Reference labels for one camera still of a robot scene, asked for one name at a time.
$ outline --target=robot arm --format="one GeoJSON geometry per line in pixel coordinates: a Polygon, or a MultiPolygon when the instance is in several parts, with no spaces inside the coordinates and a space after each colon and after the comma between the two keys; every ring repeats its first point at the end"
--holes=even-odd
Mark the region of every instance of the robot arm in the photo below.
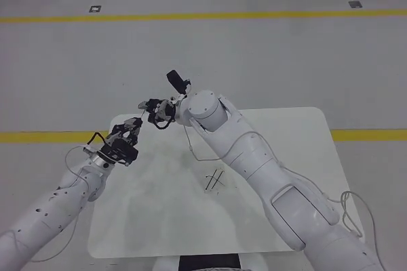
{"type": "Polygon", "coordinates": [[[383,271],[377,256],[337,224],[339,214],[321,192],[288,175],[230,101],[204,90],[164,105],[176,107],[169,108],[175,113],[165,118],[154,110],[159,121],[192,126],[249,183],[275,231],[293,250],[304,251],[315,270],[383,271]]]}
{"type": "Polygon", "coordinates": [[[141,125],[141,119],[129,119],[113,128],[103,139],[100,150],[85,148],[89,158],[67,171],[55,191],[44,194],[0,234],[0,271],[17,271],[31,262],[44,245],[79,215],[88,201],[101,195],[115,163],[127,166],[136,159],[138,151],[134,145],[141,125]]]}

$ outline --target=cable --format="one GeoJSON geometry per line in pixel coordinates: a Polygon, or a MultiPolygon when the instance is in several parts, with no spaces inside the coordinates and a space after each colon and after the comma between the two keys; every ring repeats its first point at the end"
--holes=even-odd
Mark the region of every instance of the cable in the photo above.
{"type": "Polygon", "coordinates": [[[104,142],[104,144],[106,144],[106,140],[104,139],[104,137],[102,136],[102,134],[98,133],[97,131],[92,135],[92,137],[90,138],[90,140],[86,143],[87,145],[91,144],[92,141],[94,141],[95,137],[99,136],[102,140],[102,142],[104,142]]]}
{"type": "Polygon", "coordinates": [[[359,200],[361,200],[361,202],[365,205],[366,209],[368,210],[368,213],[370,214],[371,220],[372,220],[372,232],[373,232],[373,234],[374,234],[375,253],[376,253],[376,255],[377,255],[377,258],[379,259],[381,268],[382,268],[384,271],[386,271],[385,265],[383,264],[383,261],[381,260],[381,257],[380,257],[379,246],[377,246],[377,236],[376,236],[375,219],[374,219],[374,216],[373,216],[373,214],[372,214],[371,208],[369,208],[369,205],[366,203],[366,201],[365,201],[358,193],[353,192],[353,191],[344,191],[344,192],[341,194],[341,201],[343,201],[343,197],[344,197],[346,194],[352,194],[352,195],[356,196],[359,200]]]}
{"type": "Polygon", "coordinates": [[[77,179],[70,185],[70,187],[73,186],[73,185],[77,182],[78,179],[81,179],[81,180],[83,180],[83,182],[85,182],[86,185],[88,186],[88,189],[86,190],[86,192],[89,192],[90,186],[89,186],[88,181],[86,181],[86,180],[85,180],[83,177],[81,177],[79,174],[75,173],[75,172],[69,167],[69,165],[68,165],[68,161],[67,161],[68,155],[69,155],[69,153],[70,153],[71,151],[75,150],[76,148],[85,148],[85,146],[76,146],[76,147],[70,148],[70,149],[68,150],[68,152],[65,154],[65,160],[64,160],[65,166],[66,166],[66,168],[69,170],[69,172],[71,172],[73,175],[75,175],[75,176],[77,177],[77,179]]]}
{"type": "Polygon", "coordinates": [[[185,128],[185,125],[182,125],[182,126],[184,127],[185,135],[187,136],[187,140],[188,140],[188,142],[189,142],[189,150],[191,151],[191,153],[193,154],[193,156],[195,157],[195,159],[196,159],[197,161],[199,161],[199,162],[202,162],[202,161],[218,161],[218,160],[222,160],[223,158],[225,158],[225,157],[230,153],[230,151],[232,150],[232,148],[234,147],[234,145],[238,142],[238,140],[240,140],[240,138],[242,138],[242,137],[245,136],[245,135],[248,135],[249,133],[253,133],[253,134],[256,134],[256,135],[260,136],[260,138],[262,138],[262,139],[264,140],[264,142],[265,142],[265,143],[267,144],[267,146],[269,147],[269,150],[271,151],[271,154],[273,155],[274,159],[276,160],[277,163],[279,163],[279,159],[277,159],[277,156],[274,154],[273,149],[270,147],[270,144],[268,143],[268,141],[264,138],[263,135],[261,135],[261,134],[258,133],[257,131],[247,131],[247,132],[241,134],[241,135],[232,143],[232,145],[231,145],[231,147],[228,149],[228,151],[227,151],[224,155],[222,155],[220,158],[199,159],[199,158],[196,157],[195,152],[193,152],[193,147],[192,147],[191,142],[190,142],[189,133],[187,132],[187,129],[185,128]]]}
{"type": "Polygon", "coordinates": [[[340,198],[339,201],[334,200],[334,199],[331,199],[313,180],[309,179],[308,177],[306,177],[306,176],[304,176],[304,175],[302,175],[302,174],[300,174],[300,173],[297,173],[297,172],[295,172],[295,171],[293,171],[293,170],[287,168],[287,167],[276,157],[276,155],[275,155],[275,153],[274,153],[272,147],[270,146],[270,144],[268,143],[268,141],[264,138],[264,136],[261,135],[261,134],[260,134],[259,132],[257,132],[257,131],[247,131],[247,132],[241,134],[241,135],[232,143],[232,145],[231,145],[231,147],[229,147],[228,151],[227,151],[224,155],[222,155],[220,158],[199,159],[199,158],[196,157],[196,154],[193,152],[193,147],[192,147],[192,145],[191,145],[190,137],[189,137],[189,134],[188,134],[188,132],[187,132],[187,129],[186,129],[185,125],[183,125],[183,127],[184,127],[184,131],[185,131],[185,135],[187,136],[187,141],[188,141],[188,143],[189,143],[189,150],[191,151],[191,153],[193,154],[193,156],[195,157],[195,159],[196,159],[197,161],[199,161],[199,162],[200,162],[200,161],[218,161],[218,160],[224,159],[224,158],[230,153],[230,151],[232,150],[232,148],[234,147],[234,145],[238,142],[238,140],[239,140],[240,138],[242,138],[244,135],[247,135],[247,134],[249,134],[249,133],[254,133],[254,134],[260,136],[260,138],[263,139],[263,141],[265,142],[265,144],[266,144],[266,145],[268,146],[268,148],[270,149],[271,154],[273,155],[274,159],[276,160],[276,163],[277,163],[282,169],[285,169],[286,171],[289,171],[290,173],[293,173],[294,175],[297,175],[297,176],[303,178],[304,180],[307,180],[307,181],[311,182],[311,183],[321,192],[321,194],[322,194],[327,200],[329,200],[329,201],[331,201],[331,202],[333,202],[333,203],[340,203],[340,204],[342,205],[342,208],[343,208],[343,210],[344,210],[343,216],[342,216],[342,222],[343,222],[344,226],[345,226],[350,232],[356,233],[356,236],[357,236],[358,238],[361,238],[361,237],[363,237],[362,231],[359,229],[359,227],[358,227],[357,224],[353,221],[353,219],[351,218],[351,216],[348,214],[348,211],[347,211],[347,201],[348,201],[348,199],[349,199],[349,195],[350,195],[350,194],[353,194],[353,195],[357,196],[357,197],[363,202],[363,204],[365,204],[366,208],[368,209],[369,214],[371,215],[372,227],[373,227],[373,232],[374,232],[374,246],[375,246],[375,251],[376,251],[376,254],[377,254],[377,258],[379,259],[381,268],[382,268],[384,271],[386,271],[386,269],[385,269],[385,267],[384,267],[384,265],[383,265],[383,263],[382,263],[382,261],[381,261],[381,258],[380,258],[380,255],[379,255],[379,250],[378,250],[378,248],[377,248],[376,227],[375,227],[374,216],[372,215],[372,212],[371,212],[371,210],[370,210],[368,204],[367,204],[367,203],[365,202],[365,200],[362,199],[357,193],[352,192],[352,191],[344,191],[344,192],[341,194],[341,198],[340,198]],[[347,225],[347,223],[346,223],[346,221],[345,221],[345,218],[346,218],[346,217],[349,219],[349,221],[351,222],[351,224],[353,224],[353,226],[355,227],[355,229],[356,229],[357,232],[354,231],[354,230],[352,230],[352,229],[347,225]]]}
{"type": "Polygon", "coordinates": [[[66,247],[68,247],[69,243],[70,243],[71,240],[73,239],[74,233],[75,233],[75,229],[77,228],[77,222],[79,221],[79,216],[80,216],[80,213],[79,213],[79,214],[77,215],[77,217],[75,218],[73,233],[71,234],[71,237],[69,237],[68,242],[66,242],[66,245],[65,245],[59,252],[57,252],[56,254],[54,254],[54,255],[51,256],[51,257],[48,257],[47,259],[31,259],[29,262],[33,262],[33,263],[46,262],[46,261],[50,261],[51,259],[53,259],[53,258],[59,256],[59,255],[66,249],[66,247]]]}

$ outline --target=yellow line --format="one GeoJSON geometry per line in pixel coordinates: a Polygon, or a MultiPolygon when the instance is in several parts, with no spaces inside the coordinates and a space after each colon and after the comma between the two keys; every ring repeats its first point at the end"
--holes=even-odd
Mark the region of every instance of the yellow line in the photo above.
{"type": "Polygon", "coordinates": [[[381,17],[407,16],[407,9],[338,10],[316,12],[218,12],[181,14],[91,15],[64,17],[0,17],[0,23],[21,24],[37,22],[120,22],[151,20],[230,20],[323,17],[381,17]]]}
{"type": "MultiPolygon", "coordinates": [[[[0,133],[0,143],[86,143],[93,131],[34,131],[0,133]]],[[[332,130],[335,142],[343,141],[407,141],[407,129],[337,129],[332,130]]]]}
{"type": "Polygon", "coordinates": [[[407,129],[332,130],[334,141],[407,141],[407,129]]]}
{"type": "MultiPolygon", "coordinates": [[[[0,143],[86,143],[93,131],[21,131],[0,133],[0,143]]],[[[102,131],[105,137],[108,131],[102,131]]],[[[97,137],[94,142],[101,142],[97,137]]]]}

